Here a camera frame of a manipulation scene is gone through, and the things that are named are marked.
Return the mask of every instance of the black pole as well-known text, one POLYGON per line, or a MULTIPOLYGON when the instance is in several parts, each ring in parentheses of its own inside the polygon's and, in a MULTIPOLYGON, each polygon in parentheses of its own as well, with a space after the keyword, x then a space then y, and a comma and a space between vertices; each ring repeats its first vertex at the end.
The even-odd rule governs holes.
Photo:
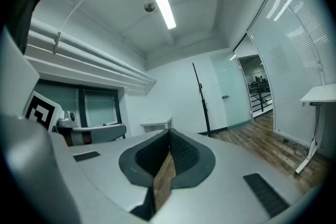
POLYGON ((261 105, 261 111, 263 112, 264 111, 264 106, 263 106, 263 98, 261 96, 261 90, 259 89, 258 92, 259 92, 259 100, 260 100, 260 105, 261 105))
POLYGON ((196 75, 196 79, 197 79, 197 83, 198 83, 198 88, 199 88, 199 92, 201 93, 201 97, 202 97, 202 106, 203 106, 203 110, 204 110, 204 116, 205 116, 205 122, 206 122, 206 129, 207 129, 207 132, 208 132, 208 136, 211 137, 211 133, 210 133, 210 124, 209 124, 209 117, 208 117, 208 109, 206 108, 206 103, 205 103, 205 100, 203 98, 203 93, 202 93, 202 85, 200 84, 199 80, 198 80, 198 75, 197 75, 197 72, 196 72, 196 68, 195 68, 195 65, 193 63, 193 67, 194 67, 194 70, 195 70, 195 75, 196 75))

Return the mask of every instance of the wall shelf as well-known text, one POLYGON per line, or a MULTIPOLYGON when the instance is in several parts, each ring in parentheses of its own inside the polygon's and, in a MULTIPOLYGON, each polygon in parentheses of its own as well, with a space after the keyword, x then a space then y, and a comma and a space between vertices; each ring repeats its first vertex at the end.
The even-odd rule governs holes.
POLYGON ((142 133, 146 134, 149 132, 164 130, 173 127, 172 123, 173 117, 167 119, 150 119, 145 123, 141 123, 142 133))

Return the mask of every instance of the glass wall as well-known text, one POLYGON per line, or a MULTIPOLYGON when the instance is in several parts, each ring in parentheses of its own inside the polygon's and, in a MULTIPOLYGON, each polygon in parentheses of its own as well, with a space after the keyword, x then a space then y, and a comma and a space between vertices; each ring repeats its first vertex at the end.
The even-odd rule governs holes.
POLYGON ((233 52, 211 56, 218 79, 229 130, 253 121, 246 81, 233 52))
POLYGON ((315 86, 335 82, 325 13, 320 0, 266 0, 248 30, 269 74, 275 132, 303 145, 314 135, 316 109, 300 99, 315 86))

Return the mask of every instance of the floor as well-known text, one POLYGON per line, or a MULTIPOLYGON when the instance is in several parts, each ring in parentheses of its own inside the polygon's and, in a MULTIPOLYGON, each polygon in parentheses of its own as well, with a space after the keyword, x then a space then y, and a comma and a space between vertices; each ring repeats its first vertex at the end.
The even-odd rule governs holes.
POLYGON ((257 116, 260 116, 260 115, 263 115, 265 114, 266 112, 270 111, 273 109, 273 104, 267 106, 264 108, 264 111, 261 111, 261 110, 258 110, 256 112, 253 112, 253 118, 257 117, 257 116))
MULTIPOLYGON (((313 186, 323 183, 328 171, 328 159, 315 154, 298 175, 296 168, 303 162, 307 149, 294 142, 284 143, 283 138, 273 133, 273 112, 269 111, 254 119, 248 126, 213 134, 213 138, 239 145, 267 161, 278 171, 293 179, 298 188, 306 193, 313 186)), ((156 209, 159 210, 170 195, 170 182, 175 177, 175 167, 169 154, 154 179, 156 209)))

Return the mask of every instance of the white shelf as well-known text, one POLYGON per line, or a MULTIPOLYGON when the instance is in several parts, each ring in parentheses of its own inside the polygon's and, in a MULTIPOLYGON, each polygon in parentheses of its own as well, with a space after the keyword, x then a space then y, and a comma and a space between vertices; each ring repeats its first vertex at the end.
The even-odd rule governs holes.
POLYGON ((170 118, 153 118, 153 119, 149 119, 147 120, 145 123, 141 123, 141 129, 142 129, 142 133, 149 133, 149 132, 153 132, 153 131, 157 131, 157 130, 164 130, 164 129, 169 129, 173 126, 172 124, 172 119, 173 117, 170 118))
POLYGON ((119 126, 122 126, 123 124, 114 124, 114 125, 104 125, 104 126, 95 126, 95 127, 75 127, 72 128, 72 132, 90 132, 90 131, 96 131, 96 130, 103 130, 103 129, 112 129, 119 126))
POLYGON ((313 87, 301 102, 336 102, 336 84, 313 87))

